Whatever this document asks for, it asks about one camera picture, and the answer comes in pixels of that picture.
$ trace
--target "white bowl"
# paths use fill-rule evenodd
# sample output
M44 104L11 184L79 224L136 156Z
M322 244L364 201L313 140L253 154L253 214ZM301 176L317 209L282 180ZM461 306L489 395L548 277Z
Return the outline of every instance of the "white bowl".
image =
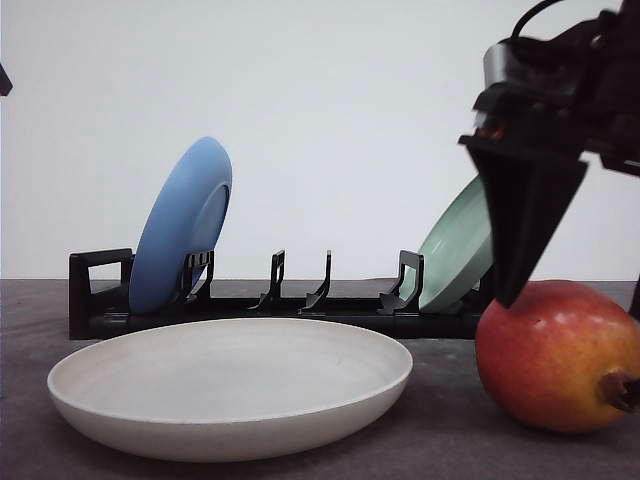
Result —
M412 368L362 328L284 318L212 320L106 340L49 373L77 430L146 457L268 458L343 438L380 417Z

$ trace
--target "black robotic arm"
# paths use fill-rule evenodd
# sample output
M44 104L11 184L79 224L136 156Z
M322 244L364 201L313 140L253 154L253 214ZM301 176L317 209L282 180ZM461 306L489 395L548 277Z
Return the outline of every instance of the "black robotic arm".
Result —
M473 136L462 136L485 185L496 297L510 306L544 252L587 163L640 176L640 0L541 41L520 36L546 0L484 58Z

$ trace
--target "black dish rack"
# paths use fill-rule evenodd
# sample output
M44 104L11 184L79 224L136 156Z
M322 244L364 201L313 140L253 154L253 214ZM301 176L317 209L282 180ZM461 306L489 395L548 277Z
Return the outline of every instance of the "black dish rack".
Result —
M331 251L327 251L325 278L316 291L305 297L283 297L285 252L271 258L269 290L258 298L217 297L212 294L214 251L186 256L180 278L180 295L171 304L145 315L129 310L129 280L135 255L131 249L74 253L69 257L69 338L72 340L111 338L148 328L222 318L287 317L344 323L374 330L394 338L474 337L478 320L493 299L493 268L482 277L478 288L462 299L455 314L420 313L418 299L423 287L424 257L403 250L398 278L393 287L377 297L343 298L329 295ZM89 268L120 263L120 284L92 292ZM206 279L192 288L194 270L206 268ZM399 295L407 268L415 270L413 292Z

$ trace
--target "plate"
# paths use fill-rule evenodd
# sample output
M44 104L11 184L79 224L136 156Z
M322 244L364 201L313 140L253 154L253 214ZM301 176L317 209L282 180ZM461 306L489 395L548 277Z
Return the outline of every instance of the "plate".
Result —
M231 195L231 162L213 138L194 143L176 164L149 214L131 271L129 308L141 314L178 297L184 259L213 250ZM192 285L202 269L194 271Z
M424 282L420 311L455 310L493 264L491 221L484 187L476 176L449 205L419 253L424 255ZM415 285L415 271L407 269L400 296L406 299Z
M412 364L400 343L349 325L210 320L91 345L60 361L47 384L64 418L97 442L226 462L307 450L361 429L393 405Z

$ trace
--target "pomegranate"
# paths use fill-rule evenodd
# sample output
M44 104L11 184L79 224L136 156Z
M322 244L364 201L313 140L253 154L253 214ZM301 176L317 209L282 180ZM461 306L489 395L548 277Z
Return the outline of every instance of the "pomegranate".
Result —
M521 422L579 433L640 403L640 331L607 296L577 282L529 282L507 309L493 301L476 333L487 393Z

